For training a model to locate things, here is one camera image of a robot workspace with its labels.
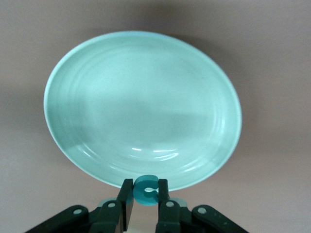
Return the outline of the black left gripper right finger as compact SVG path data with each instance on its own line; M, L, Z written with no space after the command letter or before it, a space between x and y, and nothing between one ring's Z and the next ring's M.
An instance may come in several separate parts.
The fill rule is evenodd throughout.
M169 196L168 181L158 181L157 233L245 233L247 230L209 205L189 210L184 200Z

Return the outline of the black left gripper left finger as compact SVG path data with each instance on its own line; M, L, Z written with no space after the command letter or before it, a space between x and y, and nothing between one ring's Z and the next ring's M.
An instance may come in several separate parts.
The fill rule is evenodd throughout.
M127 231L134 204L134 182L125 179L115 199L102 200L89 211L82 205L71 206L39 225L29 233L123 233Z

